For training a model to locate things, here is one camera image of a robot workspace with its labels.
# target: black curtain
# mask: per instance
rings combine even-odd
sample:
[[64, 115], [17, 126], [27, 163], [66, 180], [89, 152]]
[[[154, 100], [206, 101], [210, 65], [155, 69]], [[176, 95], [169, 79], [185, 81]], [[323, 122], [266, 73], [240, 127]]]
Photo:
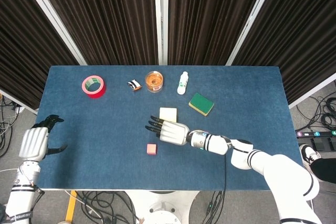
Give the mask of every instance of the black curtain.
[[77, 65], [35, 0], [1, 0], [0, 89], [39, 107], [49, 68]]
[[155, 0], [50, 0], [91, 65], [158, 63]]
[[233, 63], [279, 66], [293, 102], [336, 72], [336, 0], [266, 0]]
[[169, 64], [224, 65], [255, 1], [169, 0]]

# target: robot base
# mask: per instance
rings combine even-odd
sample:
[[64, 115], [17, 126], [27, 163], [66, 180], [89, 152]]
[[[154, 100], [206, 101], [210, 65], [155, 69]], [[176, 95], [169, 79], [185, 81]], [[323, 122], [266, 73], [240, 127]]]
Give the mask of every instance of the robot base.
[[125, 191], [135, 213], [144, 224], [188, 224], [191, 205], [200, 191], [174, 191], [168, 194], [146, 190]]

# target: small box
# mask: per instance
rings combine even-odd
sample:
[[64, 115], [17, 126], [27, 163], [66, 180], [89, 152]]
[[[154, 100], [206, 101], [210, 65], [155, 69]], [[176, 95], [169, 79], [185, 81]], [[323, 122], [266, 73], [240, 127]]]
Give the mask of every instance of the small box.
[[174, 122], [177, 120], [177, 108], [160, 108], [160, 119]]
[[156, 155], [156, 144], [147, 144], [147, 154]]

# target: robot finger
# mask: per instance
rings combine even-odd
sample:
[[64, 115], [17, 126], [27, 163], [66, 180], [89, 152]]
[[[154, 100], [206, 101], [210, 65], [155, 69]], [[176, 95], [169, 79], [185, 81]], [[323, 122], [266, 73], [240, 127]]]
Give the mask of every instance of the robot finger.
[[147, 125], [145, 125], [145, 128], [149, 131], [155, 132], [155, 133], [161, 133], [161, 130], [157, 129], [157, 128], [153, 128], [153, 127], [149, 127]]
[[149, 123], [150, 125], [153, 125], [154, 127], [159, 128], [159, 129], [162, 128], [162, 124], [160, 124], [160, 123], [154, 123], [154, 122], [151, 122], [151, 121], [148, 121], [148, 123]]
[[158, 123], [161, 123], [161, 124], [164, 122], [164, 120], [162, 120], [160, 118], [156, 118], [156, 117], [154, 117], [152, 115], [151, 115], [151, 119], [154, 120], [154, 121], [156, 121], [156, 122], [158, 122]]

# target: red tape roll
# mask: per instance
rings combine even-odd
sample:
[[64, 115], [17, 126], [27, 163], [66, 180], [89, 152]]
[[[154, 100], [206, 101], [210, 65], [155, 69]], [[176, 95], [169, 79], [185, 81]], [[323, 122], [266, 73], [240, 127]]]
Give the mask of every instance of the red tape roll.
[[[89, 91], [89, 87], [94, 84], [99, 83], [100, 86], [97, 90]], [[100, 98], [106, 91], [106, 86], [103, 79], [100, 76], [89, 76], [82, 83], [82, 89], [85, 94], [90, 98]]]

